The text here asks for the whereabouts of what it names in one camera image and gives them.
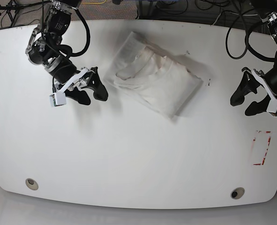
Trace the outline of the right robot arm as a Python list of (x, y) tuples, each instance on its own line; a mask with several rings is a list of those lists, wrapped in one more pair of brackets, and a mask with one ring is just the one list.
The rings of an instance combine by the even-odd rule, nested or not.
[[(71, 61), (72, 57), (84, 55), (90, 45), (90, 30), (79, 11), (80, 4), (80, 0), (43, 2), (41, 20), (25, 50), (32, 64), (43, 65), (52, 76), (52, 93), (49, 96), (52, 107), (65, 105), (67, 98), (81, 105), (90, 105), (91, 99), (85, 89), (91, 89), (96, 100), (108, 100), (108, 92), (100, 80), (98, 68), (77, 69)], [(61, 43), (62, 36), (70, 26), (72, 11), (82, 21), (86, 32), (85, 46), (79, 52), (73, 52), (72, 47)]]

